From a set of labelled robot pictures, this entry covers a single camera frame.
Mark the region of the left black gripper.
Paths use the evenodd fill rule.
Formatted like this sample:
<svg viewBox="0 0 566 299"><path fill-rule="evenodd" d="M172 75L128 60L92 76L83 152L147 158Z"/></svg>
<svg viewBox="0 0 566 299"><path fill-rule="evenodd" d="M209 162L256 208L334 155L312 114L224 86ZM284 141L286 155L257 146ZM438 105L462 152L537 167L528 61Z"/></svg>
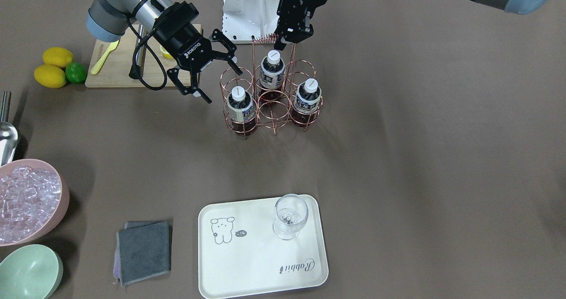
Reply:
<svg viewBox="0 0 566 299"><path fill-rule="evenodd" d="M275 35L277 40L274 49L283 51L288 44L297 44L305 41L314 34L311 20L314 12L328 0L279 0L277 27Z"/></svg>

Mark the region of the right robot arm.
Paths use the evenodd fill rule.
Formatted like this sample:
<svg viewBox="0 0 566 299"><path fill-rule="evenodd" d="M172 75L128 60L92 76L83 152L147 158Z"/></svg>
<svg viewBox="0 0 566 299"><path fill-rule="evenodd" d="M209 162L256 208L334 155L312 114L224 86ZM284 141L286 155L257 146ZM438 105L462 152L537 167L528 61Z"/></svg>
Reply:
<svg viewBox="0 0 566 299"><path fill-rule="evenodd" d="M133 22L139 21L146 29L139 39L131 60L130 77L137 79L144 87L162 90L166 83L152 87L143 80L136 63L139 50L154 38L172 55L176 66L162 70L164 81L170 79L182 95L211 99L199 87L197 75L214 60L226 61L237 75L242 70L235 64L236 46L219 29L214 29L209 38L204 37L192 25L199 12L192 3L172 0L94 0L88 10L86 26L97 39L115 42L124 35L127 28L133 29Z"/></svg>

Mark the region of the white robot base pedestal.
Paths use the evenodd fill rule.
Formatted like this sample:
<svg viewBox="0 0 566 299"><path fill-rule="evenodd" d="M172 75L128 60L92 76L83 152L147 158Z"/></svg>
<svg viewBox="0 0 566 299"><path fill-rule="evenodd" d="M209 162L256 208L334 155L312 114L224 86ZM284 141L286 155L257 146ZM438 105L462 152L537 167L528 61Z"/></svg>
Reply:
<svg viewBox="0 0 566 299"><path fill-rule="evenodd" d="M234 44L273 44L280 0L223 0L222 32Z"/></svg>

